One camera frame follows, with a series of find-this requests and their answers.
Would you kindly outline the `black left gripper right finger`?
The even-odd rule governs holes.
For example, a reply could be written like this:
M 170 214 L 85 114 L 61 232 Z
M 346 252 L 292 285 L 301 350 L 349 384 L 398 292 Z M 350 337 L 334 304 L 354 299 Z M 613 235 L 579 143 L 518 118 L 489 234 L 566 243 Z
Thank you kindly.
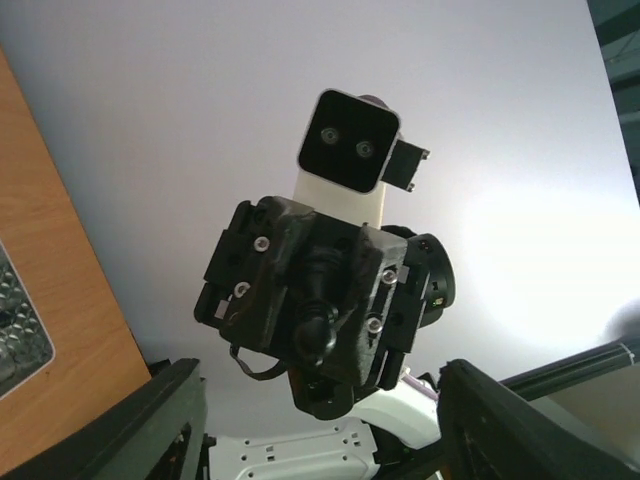
M 437 407 L 452 479 L 637 479 L 466 360 L 441 369 Z

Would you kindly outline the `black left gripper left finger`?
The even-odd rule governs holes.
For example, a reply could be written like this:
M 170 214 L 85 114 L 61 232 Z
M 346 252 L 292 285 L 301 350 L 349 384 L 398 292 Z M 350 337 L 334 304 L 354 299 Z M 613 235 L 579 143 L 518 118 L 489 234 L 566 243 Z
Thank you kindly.
M 3 479 L 202 479 L 205 380 L 185 358 Z

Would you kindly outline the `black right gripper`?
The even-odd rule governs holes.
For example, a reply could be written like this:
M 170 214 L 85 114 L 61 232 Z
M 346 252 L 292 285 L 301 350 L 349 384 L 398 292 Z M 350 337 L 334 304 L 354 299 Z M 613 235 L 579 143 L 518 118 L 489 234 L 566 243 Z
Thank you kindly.
M 279 196 L 240 203 L 204 274 L 195 320 L 230 354 L 250 350 L 286 375 L 295 406 L 348 414 L 393 389 L 419 329 L 455 299 L 453 267 L 431 234 L 353 225 Z

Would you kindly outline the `black chess piece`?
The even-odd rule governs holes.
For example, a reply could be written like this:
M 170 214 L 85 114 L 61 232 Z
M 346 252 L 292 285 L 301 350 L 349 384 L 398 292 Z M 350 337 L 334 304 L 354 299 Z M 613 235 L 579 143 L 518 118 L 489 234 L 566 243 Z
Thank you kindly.
M 295 265 L 293 342 L 301 361 L 311 368 L 319 367 L 336 344 L 338 310 L 331 298 L 331 284 L 341 260 L 342 255 L 333 248 L 311 247 Z

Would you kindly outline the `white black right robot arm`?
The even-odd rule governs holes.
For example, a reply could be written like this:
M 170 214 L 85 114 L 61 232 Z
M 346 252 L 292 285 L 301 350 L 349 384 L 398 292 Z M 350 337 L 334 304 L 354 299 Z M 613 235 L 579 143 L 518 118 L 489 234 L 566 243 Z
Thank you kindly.
M 353 225 L 267 196 L 240 203 L 204 275 L 194 316 L 238 359 L 274 365 L 242 371 L 286 377 L 295 407 L 319 431 L 219 437 L 214 479 L 371 479 L 440 437 L 438 393 L 406 365 L 417 332 L 455 299 L 441 242 L 397 226 Z

